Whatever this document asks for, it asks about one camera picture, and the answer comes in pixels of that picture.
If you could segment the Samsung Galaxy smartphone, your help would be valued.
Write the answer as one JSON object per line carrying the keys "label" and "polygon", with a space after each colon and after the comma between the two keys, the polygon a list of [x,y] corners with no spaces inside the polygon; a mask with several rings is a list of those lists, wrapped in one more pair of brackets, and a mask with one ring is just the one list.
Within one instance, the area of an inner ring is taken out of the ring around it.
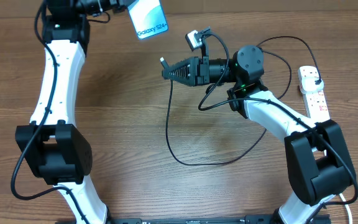
{"label": "Samsung Galaxy smartphone", "polygon": [[168,31],[160,0],[136,0],[128,7],[128,11],[139,40]]}

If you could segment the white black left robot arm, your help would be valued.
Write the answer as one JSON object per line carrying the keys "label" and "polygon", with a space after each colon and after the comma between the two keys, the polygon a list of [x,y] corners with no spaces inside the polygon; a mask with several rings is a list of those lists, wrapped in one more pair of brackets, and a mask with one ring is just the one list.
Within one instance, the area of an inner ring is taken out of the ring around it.
{"label": "white black left robot arm", "polygon": [[[11,192],[32,200],[58,191],[71,208],[75,223],[112,223],[108,206],[99,198],[90,177],[93,165],[89,142],[75,121],[75,103],[81,69],[90,41],[88,15],[108,10],[122,12],[133,1],[42,1],[36,13],[35,35],[45,50],[45,70],[37,106],[28,125],[18,126],[15,140],[21,150],[11,177]],[[49,189],[20,195],[16,178],[26,161],[33,175]]]}

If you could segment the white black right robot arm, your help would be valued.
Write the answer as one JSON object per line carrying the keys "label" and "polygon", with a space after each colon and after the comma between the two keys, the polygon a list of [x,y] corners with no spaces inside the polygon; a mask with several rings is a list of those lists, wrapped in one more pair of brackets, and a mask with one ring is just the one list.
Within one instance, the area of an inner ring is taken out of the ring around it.
{"label": "white black right robot arm", "polygon": [[160,60],[162,76],[186,86],[233,83],[225,101],[233,111],[263,126],[285,145],[292,193],[269,216],[270,223],[320,223],[329,205],[349,205],[358,198],[356,171],[341,127],[296,112],[262,83],[264,53],[246,45],[232,58],[190,57],[172,66]]}

